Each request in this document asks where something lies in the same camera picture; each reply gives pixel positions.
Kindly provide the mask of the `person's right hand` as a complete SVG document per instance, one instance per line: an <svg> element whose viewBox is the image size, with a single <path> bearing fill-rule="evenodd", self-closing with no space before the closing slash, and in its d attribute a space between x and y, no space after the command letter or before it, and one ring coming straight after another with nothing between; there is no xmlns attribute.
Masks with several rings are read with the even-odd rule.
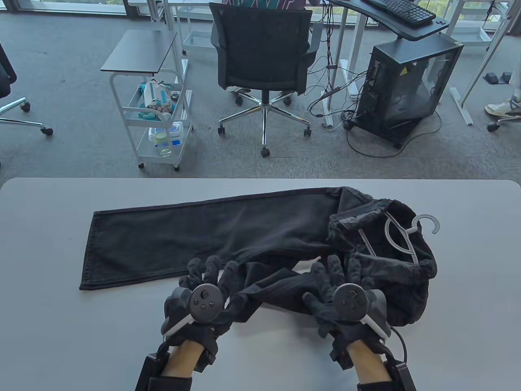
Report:
<svg viewBox="0 0 521 391"><path fill-rule="evenodd" d="M315 262L311 266L318 294L305 292L303 303L318 323L318 334L333 338L331 359L342 369L354 366L348 347L362 341L374 354L384 355L394 363L385 341L391 335L386 320L386 299L378 289L366 290L359 274L345 275L336 255L327 263Z"/></svg>

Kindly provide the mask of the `person's left hand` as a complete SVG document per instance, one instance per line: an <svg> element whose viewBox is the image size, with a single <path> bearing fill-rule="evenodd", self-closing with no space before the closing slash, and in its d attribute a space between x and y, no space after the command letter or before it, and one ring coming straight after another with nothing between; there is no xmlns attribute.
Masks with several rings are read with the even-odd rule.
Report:
<svg viewBox="0 0 521 391"><path fill-rule="evenodd" d="M195 258L188 263L188 275L164 302L161 334L169 346L193 341L204 349L195 370L212 365L218 352L217 338L233 324L241 302L233 296L240 290L238 264L230 261L220 272L221 260L210 256L205 263Z"/></svg>

